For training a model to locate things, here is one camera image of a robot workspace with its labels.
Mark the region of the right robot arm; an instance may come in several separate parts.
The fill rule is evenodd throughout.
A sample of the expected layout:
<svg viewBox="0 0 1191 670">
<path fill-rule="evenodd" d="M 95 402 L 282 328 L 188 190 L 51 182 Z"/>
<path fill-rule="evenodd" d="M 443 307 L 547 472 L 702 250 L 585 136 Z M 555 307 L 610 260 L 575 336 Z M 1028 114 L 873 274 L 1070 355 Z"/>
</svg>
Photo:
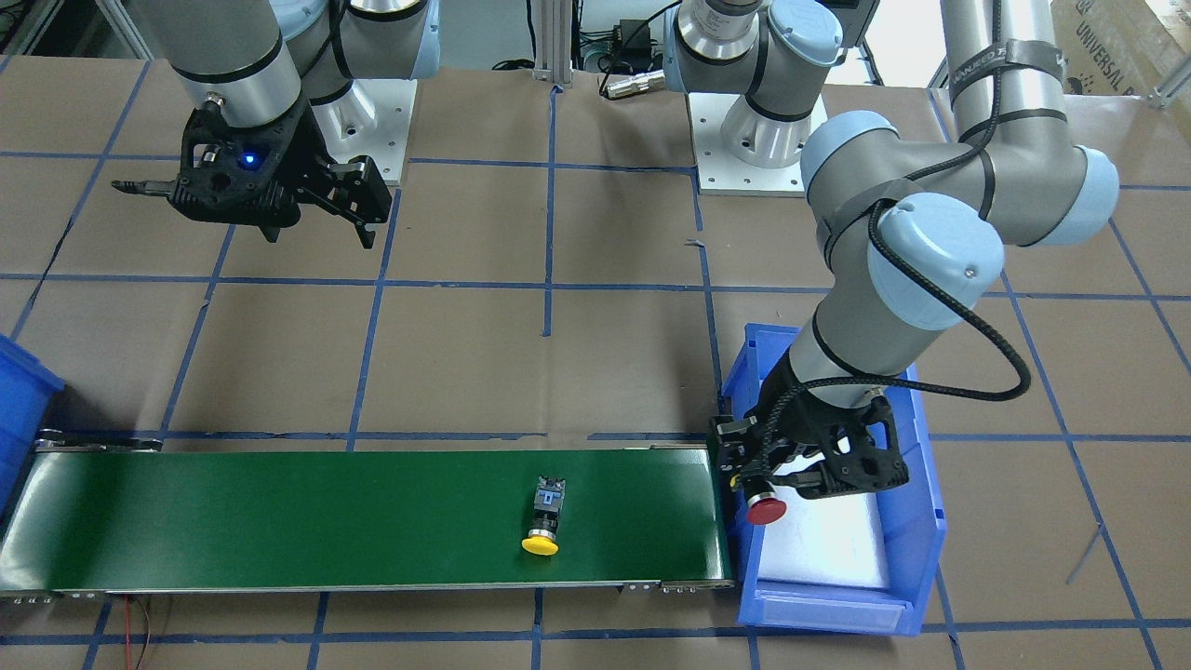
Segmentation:
<svg viewBox="0 0 1191 670">
<path fill-rule="evenodd" d="M 438 71 L 439 4 L 152 1 L 145 17 L 193 109 L 176 177 L 116 190 L 268 242 L 314 205 L 373 248 L 409 134 L 395 88 Z"/>
</svg>

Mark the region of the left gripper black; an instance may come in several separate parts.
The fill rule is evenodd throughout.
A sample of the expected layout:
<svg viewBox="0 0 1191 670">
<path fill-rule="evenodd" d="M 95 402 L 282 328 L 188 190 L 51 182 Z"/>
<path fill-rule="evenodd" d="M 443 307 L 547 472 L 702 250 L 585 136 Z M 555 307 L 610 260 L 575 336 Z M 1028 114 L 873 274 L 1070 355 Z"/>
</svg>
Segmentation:
<svg viewBox="0 0 1191 670">
<path fill-rule="evenodd" d="M 888 399 L 846 409 L 805 390 L 782 355 L 757 392 L 756 417 L 709 420 L 709 450 L 732 491 L 763 491 L 766 480 L 805 500 L 890 490 L 909 483 Z"/>
</svg>

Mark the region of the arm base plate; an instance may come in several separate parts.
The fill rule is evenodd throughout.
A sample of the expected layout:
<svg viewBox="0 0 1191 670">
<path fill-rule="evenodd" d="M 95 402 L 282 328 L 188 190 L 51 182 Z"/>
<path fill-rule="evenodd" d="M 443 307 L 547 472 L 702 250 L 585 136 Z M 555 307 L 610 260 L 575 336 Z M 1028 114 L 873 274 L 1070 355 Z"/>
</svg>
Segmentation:
<svg viewBox="0 0 1191 670">
<path fill-rule="evenodd" d="M 800 157 L 809 134 L 828 119 L 823 99 L 796 123 L 757 114 L 744 95 L 693 92 L 688 104 L 703 194 L 805 196 Z"/>
<path fill-rule="evenodd" d="M 314 118 L 328 152 L 339 164 L 369 156 L 384 182 L 399 186 L 418 84 L 416 80 L 357 79 L 343 98 L 316 105 Z"/>
</svg>

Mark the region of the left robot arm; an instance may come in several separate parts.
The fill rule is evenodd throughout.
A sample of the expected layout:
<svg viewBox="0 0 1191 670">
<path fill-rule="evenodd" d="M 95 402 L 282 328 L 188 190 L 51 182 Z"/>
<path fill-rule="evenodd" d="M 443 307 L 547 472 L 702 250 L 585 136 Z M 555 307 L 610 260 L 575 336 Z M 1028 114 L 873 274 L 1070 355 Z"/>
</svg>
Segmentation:
<svg viewBox="0 0 1191 670">
<path fill-rule="evenodd" d="M 917 386 L 1004 402 L 1031 378 L 973 313 L 1008 245 L 1075 245 L 1114 217 L 1114 161 L 1072 140 L 1064 55 L 1046 1 L 941 4 L 958 140 L 906 140 L 872 111 L 807 132 L 843 31 L 817 1 L 681 1 L 667 15 L 675 90 L 740 95 L 735 154 L 799 162 L 834 284 L 740 422 L 713 422 L 721 467 L 753 522 L 785 503 L 908 483 L 883 390 L 946 330 L 969 323 L 1018 374 L 1005 392 Z"/>
</svg>

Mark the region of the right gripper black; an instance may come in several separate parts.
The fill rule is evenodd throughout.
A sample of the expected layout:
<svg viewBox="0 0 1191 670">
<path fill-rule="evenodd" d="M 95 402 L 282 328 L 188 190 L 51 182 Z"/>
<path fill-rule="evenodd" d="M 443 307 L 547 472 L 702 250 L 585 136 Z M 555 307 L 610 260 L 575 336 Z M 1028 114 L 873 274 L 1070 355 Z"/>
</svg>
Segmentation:
<svg viewBox="0 0 1191 670">
<path fill-rule="evenodd" d="M 258 226 L 275 245 L 301 217 L 301 203 L 322 203 L 351 223 L 364 249 L 387 220 L 393 198 L 370 155 L 331 164 L 305 95 L 258 127 L 231 127 L 217 102 L 192 111 L 182 134 L 181 165 L 167 202 L 195 221 Z"/>
</svg>

